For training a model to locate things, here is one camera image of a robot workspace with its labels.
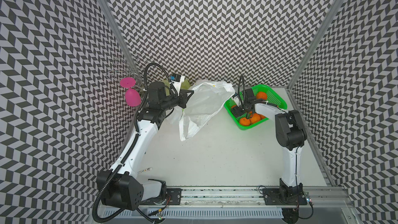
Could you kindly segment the white plastic bag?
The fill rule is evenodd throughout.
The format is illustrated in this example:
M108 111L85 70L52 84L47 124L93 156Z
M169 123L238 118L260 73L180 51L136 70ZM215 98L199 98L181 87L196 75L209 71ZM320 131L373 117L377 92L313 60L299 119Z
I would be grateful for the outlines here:
M190 89L193 96L178 122L182 142L194 137L235 94L233 85L225 81L199 80Z

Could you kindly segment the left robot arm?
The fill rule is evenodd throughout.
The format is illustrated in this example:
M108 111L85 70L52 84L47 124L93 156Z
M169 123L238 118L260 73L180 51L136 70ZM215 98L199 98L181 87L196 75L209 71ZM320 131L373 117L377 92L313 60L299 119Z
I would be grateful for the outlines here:
M136 210L142 202L166 199L166 183L149 179L144 183L137 180L139 166L150 142L167 118L166 112L174 107L186 108L193 96L192 90L180 90L176 95L166 95L163 82L151 83L142 107L134 119L134 132L114 165L97 176L99 194L96 204L117 207L122 210Z

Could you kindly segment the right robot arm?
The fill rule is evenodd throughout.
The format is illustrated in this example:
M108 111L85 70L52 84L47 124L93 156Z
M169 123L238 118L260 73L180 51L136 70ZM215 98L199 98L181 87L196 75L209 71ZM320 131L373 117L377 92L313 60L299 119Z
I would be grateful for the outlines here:
M237 92L231 100L235 103L230 113L235 119L252 120L255 114L267 118L275 124L275 134L283 151L283 173L279 179L278 189L262 189L265 204L272 205L271 199L277 199L275 204L306 205L306 197L300 178L300 161L302 148L307 141L304 121L297 110L283 110L276 103L271 103L252 89Z

